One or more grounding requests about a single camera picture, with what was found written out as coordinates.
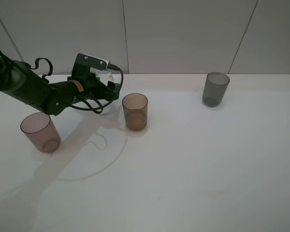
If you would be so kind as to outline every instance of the translucent cup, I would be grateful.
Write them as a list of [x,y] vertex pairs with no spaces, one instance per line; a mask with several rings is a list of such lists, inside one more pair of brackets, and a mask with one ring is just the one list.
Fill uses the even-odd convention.
[[126,126],[133,131],[141,131],[147,125],[148,99],[143,94],[131,93],[122,100]]
[[202,100],[209,107],[218,106],[230,82],[226,74],[211,72],[206,77]]
[[61,143],[52,119],[44,113],[29,115],[20,124],[20,129],[41,152],[52,153]]

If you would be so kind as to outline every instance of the gray cup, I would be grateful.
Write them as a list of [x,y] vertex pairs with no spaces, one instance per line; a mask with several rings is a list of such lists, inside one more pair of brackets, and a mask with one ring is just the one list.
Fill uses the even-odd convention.
[[208,107],[218,106],[230,82],[226,74],[211,72],[206,77],[202,100]]

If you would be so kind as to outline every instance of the brown cup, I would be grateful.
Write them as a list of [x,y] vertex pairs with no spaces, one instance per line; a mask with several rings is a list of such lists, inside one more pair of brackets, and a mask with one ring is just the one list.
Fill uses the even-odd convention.
[[41,152],[52,153],[60,145],[60,136],[49,115],[44,113],[29,115],[20,124],[20,129]]
[[131,93],[122,100],[126,126],[133,131],[140,131],[147,125],[148,99],[143,94]]

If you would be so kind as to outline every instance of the pink cup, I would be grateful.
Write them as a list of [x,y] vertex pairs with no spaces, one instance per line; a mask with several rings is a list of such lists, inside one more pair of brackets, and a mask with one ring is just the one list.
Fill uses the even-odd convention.
[[41,152],[52,153],[60,145],[61,139],[49,115],[35,113],[20,124],[21,131]]

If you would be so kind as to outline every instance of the wall seam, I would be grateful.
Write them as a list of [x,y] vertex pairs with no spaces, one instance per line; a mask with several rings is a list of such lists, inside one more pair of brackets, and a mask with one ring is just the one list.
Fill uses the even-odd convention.
[[127,63],[128,63],[128,74],[130,73],[129,68],[129,56],[128,56],[128,43],[127,43],[127,29],[126,29],[126,17],[125,17],[125,6],[124,6],[124,0],[122,0],[122,11],[124,15],[124,28],[125,28],[125,40],[126,40],[126,53],[127,53]]
[[252,18],[252,16],[253,16],[253,14],[255,13],[255,10],[256,10],[256,8],[257,8],[258,3],[259,3],[259,0],[257,0],[256,5],[255,5],[255,7],[253,8],[253,11],[252,11],[251,16],[250,16],[250,18],[249,18],[249,20],[248,20],[247,26],[246,26],[245,31],[244,31],[244,33],[243,33],[242,39],[241,39],[241,41],[240,41],[240,43],[239,43],[239,45],[238,45],[238,47],[237,47],[237,50],[236,50],[236,52],[235,52],[235,55],[234,55],[234,58],[233,58],[233,60],[232,60],[231,66],[230,66],[230,68],[229,68],[228,74],[229,74],[230,71],[231,71],[232,65],[233,65],[233,63],[234,63],[234,61],[235,61],[235,58],[236,58],[236,56],[237,56],[237,53],[238,53],[238,51],[239,51],[239,49],[240,49],[240,46],[241,46],[241,44],[242,44],[242,42],[243,42],[243,39],[244,39],[244,37],[245,37],[245,34],[246,34],[246,32],[247,32],[247,30],[248,30],[248,27],[249,27],[249,25],[250,25],[251,18]]
[[17,48],[16,44],[14,43],[14,40],[12,39],[12,37],[11,37],[10,33],[8,32],[8,30],[7,30],[6,26],[5,26],[5,24],[3,23],[3,21],[2,21],[2,19],[1,19],[1,18],[0,18],[0,24],[1,24],[1,26],[3,27],[3,30],[5,31],[6,35],[8,36],[8,38],[9,38],[10,42],[12,43],[12,46],[15,48],[15,50],[16,50],[16,52],[17,52],[17,54],[19,55],[19,57],[20,57],[21,61],[24,61],[24,58],[23,58],[23,56],[20,54],[20,51],[18,50],[18,48]]

